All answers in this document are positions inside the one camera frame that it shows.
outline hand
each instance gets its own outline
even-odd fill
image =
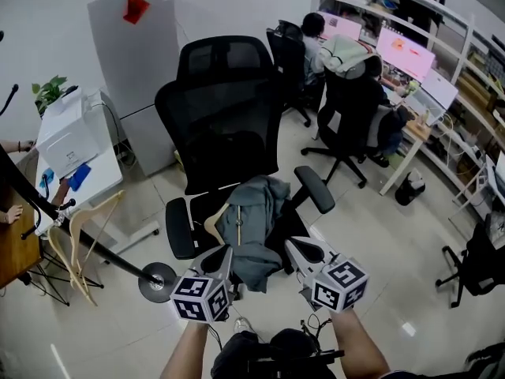
[[[21,205],[14,205],[6,213],[6,222],[8,224],[13,224],[16,220],[21,218],[21,213],[23,213],[23,207]]]
[[[32,147],[35,145],[36,141],[24,141],[20,142],[19,149],[20,152],[29,152],[32,150]]]

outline chair armrest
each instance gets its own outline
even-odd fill
[[[184,198],[176,198],[166,204],[165,221],[166,235],[175,258],[178,260],[194,258],[196,248]]]
[[[295,208],[301,205],[307,197],[311,197],[314,205],[322,214],[330,212],[335,207],[335,201],[329,189],[312,168],[300,166],[294,169],[294,174],[301,182],[301,188],[292,200]]]

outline forearm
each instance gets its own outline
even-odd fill
[[[208,325],[189,322],[160,379],[201,379]]]
[[[354,310],[332,313],[331,320],[339,349],[346,353],[340,362],[347,379],[377,379],[390,372],[386,359]]]
[[[0,144],[7,153],[19,152],[19,142],[0,141]]]

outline round base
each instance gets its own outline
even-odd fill
[[[177,274],[168,265],[162,262],[153,262],[146,265],[142,271],[155,276],[163,283],[155,285],[139,278],[140,293],[149,301],[154,303],[164,303],[170,300],[170,294],[174,289]]]

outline black chair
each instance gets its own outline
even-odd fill
[[[280,21],[274,30],[267,28],[267,38],[274,57],[275,83],[282,92],[284,109],[294,108],[310,126],[310,118],[304,109],[305,44],[300,28],[287,21]]]
[[[457,272],[446,280],[437,280],[436,287],[459,278],[458,299],[451,303],[451,308],[459,306],[463,287],[472,296],[479,296],[505,283],[505,247],[495,249],[482,224],[475,226],[472,238],[466,243],[466,250],[461,253],[462,261],[449,246],[443,247],[442,251],[449,254]]]
[[[207,52],[210,58],[194,51]],[[247,71],[233,67],[233,63],[250,59],[242,59],[242,54],[252,54],[256,63],[264,65]],[[204,221],[223,206],[235,188],[232,184],[279,169],[277,136],[282,100],[271,81],[265,64],[268,61],[271,59],[265,46],[251,37],[220,36],[196,41],[182,50],[178,79],[156,95],[156,110],[185,168],[185,193],[200,194],[189,202],[193,229],[184,198],[166,204],[166,230],[177,259],[192,259],[219,245],[204,229]],[[192,63],[197,63],[198,71],[192,69]],[[217,71],[205,70],[202,63],[211,63]],[[302,188],[292,201],[285,202],[282,217],[266,241],[267,248],[279,253],[288,273],[293,270],[285,254],[285,238],[309,236],[295,208],[308,196],[322,213],[335,206],[312,169],[297,167],[294,172]],[[234,279],[232,282],[238,283],[237,277]]]
[[[303,148],[301,154],[312,152],[336,158],[324,180],[326,184],[343,161],[361,180],[358,186],[364,188],[367,179],[350,157],[363,157],[368,131],[380,101],[370,91],[373,84],[366,76],[346,80],[325,69],[325,77],[327,101],[317,115],[317,125],[320,138],[328,148]]]

